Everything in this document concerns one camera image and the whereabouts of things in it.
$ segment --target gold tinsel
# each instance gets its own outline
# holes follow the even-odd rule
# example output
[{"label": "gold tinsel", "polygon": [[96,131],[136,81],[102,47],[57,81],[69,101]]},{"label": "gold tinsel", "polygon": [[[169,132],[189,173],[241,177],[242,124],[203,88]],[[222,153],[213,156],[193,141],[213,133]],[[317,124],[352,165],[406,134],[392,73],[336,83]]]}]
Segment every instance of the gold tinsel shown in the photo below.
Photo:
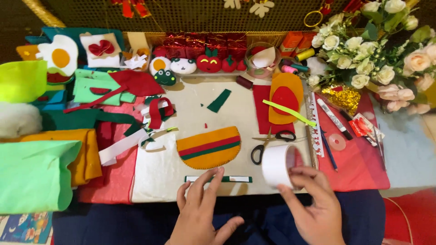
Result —
[{"label": "gold tinsel", "polygon": [[22,0],[44,24],[50,27],[66,27],[65,24],[47,11],[39,0]]},{"label": "gold tinsel", "polygon": [[355,88],[342,86],[343,90],[337,92],[333,90],[336,87],[338,86],[332,85],[324,88],[321,90],[321,94],[324,95],[330,103],[347,110],[350,115],[354,115],[360,101],[359,91]]}]

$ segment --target gold ring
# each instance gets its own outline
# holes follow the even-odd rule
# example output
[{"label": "gold ring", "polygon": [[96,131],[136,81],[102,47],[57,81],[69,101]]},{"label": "gold ring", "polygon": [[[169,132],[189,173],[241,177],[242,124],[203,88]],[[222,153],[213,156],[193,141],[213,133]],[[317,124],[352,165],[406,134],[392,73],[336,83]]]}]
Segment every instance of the gold ring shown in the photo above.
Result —
[{"label": "gold ring", "polygon": [[[321,16],[320,21],[318,21],[318,23],[314,24],[313,26],[310,26],[310,25],[308,25],[306,23],[307,17],[309,15],[311,15],[311,14],[320,14],[320,16]],[[304,21],[303,22],[304,22],[304,25],[307,26],[307,27],[315,27],[315,26],[319,25],[323,21],[323,18],[324,18],[324,15],[320,11],[312,11],[312,12],[309,12],[308,14],[306,14],[306,17],[304,17]]]}]

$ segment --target packaging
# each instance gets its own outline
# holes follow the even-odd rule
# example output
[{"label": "packaging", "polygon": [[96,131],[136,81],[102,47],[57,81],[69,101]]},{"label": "packaging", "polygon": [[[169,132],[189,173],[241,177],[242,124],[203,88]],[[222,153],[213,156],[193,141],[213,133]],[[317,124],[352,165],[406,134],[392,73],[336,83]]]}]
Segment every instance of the packaging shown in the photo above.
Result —
[{"label": "packaging", "polygon": [[186,58],[185,53],[185,33],[167,32],[167,38],[163,41],[163,45],[167,51],[167,58]]},{"label": "packaging", "polygon": [[312,46],[312,39],[317,35],[316,32],[303,32],[303,38],[300,43],[295,48],[294,52],[291,54],[291,57],[295,57],[295,55],[308,50]]},{"label": "packaging", "polygon": [[297,45],[300,43],[303,38],[302,31],[290,31],[283,40],[282,45],[280,45],[280,54],[282,56],[290,56],[292,52],[295,50]]},{"label": "packaging", "polygon": [[206,34],[191,32],[186,33],[185,38],[186,58],[197,59],[200,55],[205,53]]},{"label": "packaging", "polygon": [[227,58],[227,35],[223,33],[208,33],[206,42],[207,47],[214,51],[218,49],[218,58],[224,60]]},{"label": "packaging", "polygon": [[235,58],[236,61],[241,61],[247,52],[247,36],[246,33],[228,33],[227,34],[227,53]]}]

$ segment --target felt panda face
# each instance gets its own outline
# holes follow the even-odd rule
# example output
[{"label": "felt panda face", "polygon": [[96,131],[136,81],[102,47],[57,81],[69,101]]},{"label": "felt panda face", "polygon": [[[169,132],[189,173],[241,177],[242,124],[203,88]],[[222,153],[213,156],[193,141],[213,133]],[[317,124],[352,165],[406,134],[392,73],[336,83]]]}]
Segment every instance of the felt panda face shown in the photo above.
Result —
[{"label": "felt panda face", "polygon": [[196,69],[194,60],[175,58],[171,62],[171,70],[178,74],[191,74]]},{"label": "felt panda face", "polygon": [[176,84],[176,77],[171,71],[165,71],[160,69],[156,74],[154,74],[154,80],[160,85],[173,86]]}]

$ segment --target pink thread spool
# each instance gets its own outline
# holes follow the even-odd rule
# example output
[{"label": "pink thread spool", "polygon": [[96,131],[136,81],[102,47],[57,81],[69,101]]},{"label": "pink thread spool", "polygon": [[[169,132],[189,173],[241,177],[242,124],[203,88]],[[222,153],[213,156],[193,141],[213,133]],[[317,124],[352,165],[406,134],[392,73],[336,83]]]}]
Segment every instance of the pink thread spool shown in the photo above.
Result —
[{"label": "pink thread spool", "polygon": [[328,144],[331,148],[337,151],[345,149],[346,146],[344,138],[337,133],[331,134],[328,137]]},{"label": "pink thread spool", "polygon": [[282,70],[282,72],[289,72],[289,73],[292,73],[292,74],[295,74],[295,75],[298,74],[298,70],[297,69],[295,69],[294,67],[290,67],[288,65],[282,66],[281,70]]}]

